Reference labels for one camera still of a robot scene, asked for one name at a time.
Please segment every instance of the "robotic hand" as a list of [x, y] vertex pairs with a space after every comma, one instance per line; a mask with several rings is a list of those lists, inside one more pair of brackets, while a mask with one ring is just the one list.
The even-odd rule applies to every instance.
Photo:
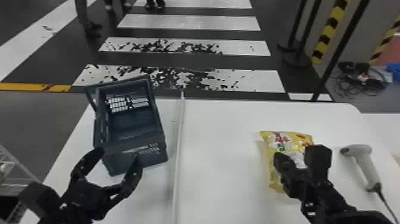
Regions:
[[136, 157], [121, 183], [101, 187], [88, 182], [86, 176], [103, 155], [102, 148], [95, 148], [75, 165], [68, 189], [61, 198], [54, 189], [32, 182], [18, 196], [20, 201], [40, 217], [39, 223], [89, 224], [102, 220], [108, 211], [132, 194], [143, 173]]
[[306, 169], [298, 169], [286, 154], [275, 153], [274, 167], [290, 198], [301, 201], [301, 212], [313, 224], [391, 224], [378, 211], [359, 211], [347, 204], [328, 180], [332, 151], [323, 145], [306, 147]]

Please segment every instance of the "black plastic crate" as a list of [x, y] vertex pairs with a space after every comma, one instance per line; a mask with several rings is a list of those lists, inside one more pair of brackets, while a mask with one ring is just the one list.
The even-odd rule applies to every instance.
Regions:
[[136, 156], [145, 167], [168, 160], [149, 76], [87, 86], [85, 94], [96, 112], [93, 146], [104, 149], [111, 176], [125, 173]]

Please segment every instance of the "white painted stripe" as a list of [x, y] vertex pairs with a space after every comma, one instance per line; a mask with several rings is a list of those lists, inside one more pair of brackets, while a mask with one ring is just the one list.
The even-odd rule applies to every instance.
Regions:
[[[167, 7], [251, 8], [249, 0], [165, 0]], [[144, 6], [146, 0], [137, 0], [135, 6]]]
[[118, 28], [260, 30], [255, 17], [127, 14]]
[[[95, 0], [88, 0], [89, 5]], [[68, 0], [0, 46], [0, 80], [76, 17], [74, 0]]]
[[[291, 100], [311, 100], [313, 94], [289, 93], [289, 97]], [[320, 97], [318, 97], [318, 101], [332, 101], [332, 98], [329, 96], [329, 94], [321, 94]]]
[[[277, 71], [87, 65], [73, 86], [124, 80], [150, 74], [154, 86], [163, 88], [196, 88], [214, 91], [285, 92]], [[196, 79], [201, 79], [196, 87]]]
[[265, 41], [108, 38], [99, 51], [269, 56]]

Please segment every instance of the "yellow snack bag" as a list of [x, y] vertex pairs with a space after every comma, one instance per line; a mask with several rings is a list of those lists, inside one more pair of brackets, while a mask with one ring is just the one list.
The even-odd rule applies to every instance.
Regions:
[[290, 156], [299, 169], [306, 168], [304, 164], [305, 147], [314, 145], [311, 135], [297, 132], [274, 132], [260, 131], [267, 148], [268, 170], [270, 172], [270, 188], [277, 192], [283, 192], [280, 183], [280, 174], [274, 167], [274, 154], [276, 152], [285, 153]]

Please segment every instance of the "cable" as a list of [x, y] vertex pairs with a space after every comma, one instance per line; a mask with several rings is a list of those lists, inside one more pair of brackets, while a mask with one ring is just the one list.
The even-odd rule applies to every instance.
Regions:
[[397, 217], [394, 214], [394, 212], [392, 211], [392, 209], [389, 207], [388, 203], [386, 202], [385, 197], [382, 194], [382, 189], [381, 188], [376, 189], [376, 193], [378, 194], [379, 198], [383, 201], [383, 203], [385, 204], [386, 208], [389, 210], [389, 213], [392, 215], [393, 219], [395, 220], [395, 223], [399, 224], [399, 220], [397, 219]]

